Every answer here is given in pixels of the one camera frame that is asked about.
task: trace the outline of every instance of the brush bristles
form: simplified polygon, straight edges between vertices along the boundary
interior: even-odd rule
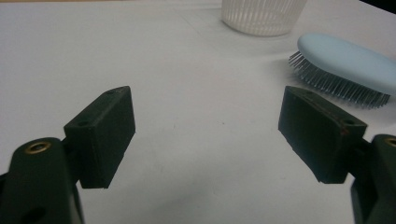
[[[308,85],[362,107],[379,108],[385,105],[390,97],[319,69],[300,51],[290,56],[289,65],[294,67],[294,73]]]

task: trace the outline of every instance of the ribbed cup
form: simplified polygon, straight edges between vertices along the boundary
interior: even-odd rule
[[[307,0],[222,0],[221,18],[250,35],[283,35],[297,22]]]

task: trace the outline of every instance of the black plastic part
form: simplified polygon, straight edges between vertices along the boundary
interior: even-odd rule
[[[370,167],[378,201],[366,223],[396,223],[396,136],[376,135],[372,145]]]
[[[286,87],[278,129],[318,181],[344,183],[348,150],[367,125],[313,93]]]
[[[13,154],[0,207],[1,224],[83,223],[63,144],[42,138]]]
[[[6,178],[7,178],[7,173],[0,175],[0,207],[2,202],[4,185],[6,184]]]
[[[130,88],[106,91],[67,123],[64,132],[66,147],[78,154],[81,186],[108,188],[135,132]]]
[[[362,184],[358,179],[355,179],[350,188],[350,194],[352,197],[355,223],[368,224],[367,220],[372,214],[373,208],[378,200],[375,186],[372,184]]]
[[[346,158],[347,170],[355,176],[357,181],[363,186],[373,185],[373,177],[370,170],[370,159],[373,147],[370,143],[361,139],[361,142],[352,146]]]

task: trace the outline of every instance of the white surface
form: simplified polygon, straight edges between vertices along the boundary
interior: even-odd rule
[[[0,173],[103,91],[132,88],[136,135],[110,189],[81,189],[87,223],[353,223],[349,187],[323,185],[277,130],[287,60],[306,32],[396,59],[396,15],[310,0],[290,34],[220,21],[220,1],[0,4]],[[396,134],[383,108],[340,105]]]

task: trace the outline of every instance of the light blue hairbrush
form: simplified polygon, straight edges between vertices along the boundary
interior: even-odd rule
[[[396,95],[396,62],[372,50],[323,34],[306,34],[289,58],[294,73],[315,89],[367,108]]]

